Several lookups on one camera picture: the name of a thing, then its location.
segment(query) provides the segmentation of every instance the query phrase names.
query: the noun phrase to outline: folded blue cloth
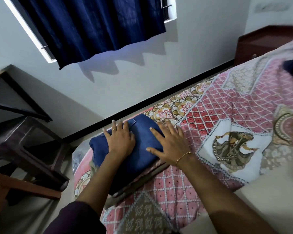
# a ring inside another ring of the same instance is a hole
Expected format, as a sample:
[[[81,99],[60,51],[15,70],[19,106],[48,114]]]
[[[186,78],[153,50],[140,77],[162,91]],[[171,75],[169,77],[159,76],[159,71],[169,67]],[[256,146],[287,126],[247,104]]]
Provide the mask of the folded blue cloth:
[[[146,151],[147,147],[153,147],[163,152],[162,145],[150,131],[150,127],[152,127],[162,134],[160,128],[152,119],[140,114],[129,119],[128,125],[129,130],[135,135],[136,145],[133,152],[119,167],[109,191],[110,195],[115,194],[132,182],[157,159],[155,155]],[[92,138],[89,145],[93,149],[94,165],[101,166],[105,156],[108,154],[108,144],[105,135],[102,133],[97,137]]]

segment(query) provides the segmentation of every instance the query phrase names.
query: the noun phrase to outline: black baseboard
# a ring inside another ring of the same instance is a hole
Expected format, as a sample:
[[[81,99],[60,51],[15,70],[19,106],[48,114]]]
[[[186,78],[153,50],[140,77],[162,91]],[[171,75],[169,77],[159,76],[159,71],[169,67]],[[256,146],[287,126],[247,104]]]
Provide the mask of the black baseboard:
[[[199,74],[199,75],[197,75],[197,76],[195,76],[195,77],[193,77],[191,79],[188,79],[185,82],[182,82],[182,83],[180,83],[180,84],[178,84],[178,85],[176,85],[174,87],[171,87],[170,89],[167,89],[167,90],[165,90],[165,91],[163,91],[163,92],[161,92],[161,93],[159,93],[157,95],[154,95],[154,96],[152,96],[152,97],[150,97],[150,98],[148,98],[148,99],[146,99],[146,100],[144,100],[142,102],[139,102],[136,105],[133,105],[133,106],[127,108],[127,109],[124,109],[121,112],[118,112],[118,113],[116,113],[116,114],[114,114],[114,115],[112,115],[112,116],[110,116],[108,118],[103,119],[102,121],[94,123],[93,125],[88,126],[85,129],[82,129],[82,130],[80,130],[80,131],[78,131],[78,132],[76,132],[74,134],[71,134],[71,135],[65,137],[64,141],[67,142],[67,143],[71,143],[71,142],[73,142],[75,140],[78,140],[78,139],[86,136],[87,134],[90,134],[90,133],[92,133],[92,132],[94,132],[94,131],[96,131],[96,130],[98,130],[98,129],[106,126],[106,125],[109,125],[113,119],[117,121],[117,120],[119,120],[119,119],[121,119],[123,117],[126,117],[131,113],[134,113],[134,112],[136,112],[138,110],[141,110],[142,108],[144,108],[144,107],[146,107],[148,105],[151,105],[151,104],[157,102],[158,100],[161,100],[162,98],[168,97],[169,95],[174,94],[174,93],[176,93],[176,92],[178,92],[178,91],[180,91],[180,90],[182,90],[182,89],[184,89],[186,87],[189,87],[192,84],[195,84],[196,82],[199,82],[200,80],[203,80],[203,79],[207,78],[208,76],[216,74],[216,73],[218,73],[218,72],[220,72],[220,71],[232,66],[233,62],[234,62],[234,60],[230,60],[230,61],[228,61],[228,62],[226,62],[226,63],[224,63],[224,64],[222,64],[220,66],[217,66],[217,67],[215,67],[215,68],[213,68],[211,70],[208,70],[208,71],[206,71],[206,72],[204,72],[202,74]]]

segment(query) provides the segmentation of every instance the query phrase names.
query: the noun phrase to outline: white wall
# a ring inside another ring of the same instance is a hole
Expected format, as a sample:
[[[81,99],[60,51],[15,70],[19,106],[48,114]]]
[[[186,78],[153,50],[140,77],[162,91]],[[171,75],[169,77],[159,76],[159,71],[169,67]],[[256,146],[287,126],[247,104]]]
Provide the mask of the white wall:
[[[254,9],[258,3],[270,1],[274,0],[251,0],[245,34],[267,25],[293,25],[293,0],[287,0],[291,3],[290,9],[287,11],[254,13]]]
[[[249,4],[176,0],[177,19],[166,23],[166,33],[59,70],[57,63],[46,62],[0,0],[0,66],[20,69],[11,75],[53,118],[48,127],[65,137],[233,59]],[[0,100],[22,104],[6,95]]]

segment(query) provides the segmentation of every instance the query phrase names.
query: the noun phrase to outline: hand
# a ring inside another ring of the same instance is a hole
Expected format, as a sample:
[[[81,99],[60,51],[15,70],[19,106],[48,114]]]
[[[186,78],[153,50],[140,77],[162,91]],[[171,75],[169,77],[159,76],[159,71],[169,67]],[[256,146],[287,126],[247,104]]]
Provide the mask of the hand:
[[[162,122],[157,122],[157,124],[162,130],[165,138],[160,133],[158,133],[154,128],[150,128],[150,130],[152,131],[156,139],[160,142],[160,144],[163,146],[164,152],[162,153],[154,148],[147,148],[147,151],[156,155],[168,164],[176,166],[177,160],[181,158],[182,155],[191,152],[184,138],[183,131],[180,127],[177,127],[176,131],[170,122],[166,122],[167,128],[163,125]]]
[[[110,135],[106,129],[103,129],[103,133],[107,139],[109,154],[116,154],[120,162],[131,154],[136,144],[135,135],[129,132],[128,122],[124,123],[120,120],[116,126],[115,121],[112,121],[112,135]]]

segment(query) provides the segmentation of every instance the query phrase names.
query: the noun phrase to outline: forearm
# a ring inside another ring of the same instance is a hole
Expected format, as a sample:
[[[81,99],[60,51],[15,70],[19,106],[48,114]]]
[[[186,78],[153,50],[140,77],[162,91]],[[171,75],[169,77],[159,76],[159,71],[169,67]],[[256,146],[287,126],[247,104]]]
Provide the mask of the forearm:
[[[195,155],[179,162],[218,233],[276,233],[255,211],[209,172]]]
[[[119,156],[113,152],[108,153],[98,171],[77,198],[77,201],[89,204],[98,216],[102,213],[112,181],[121,164],[118,158]]]

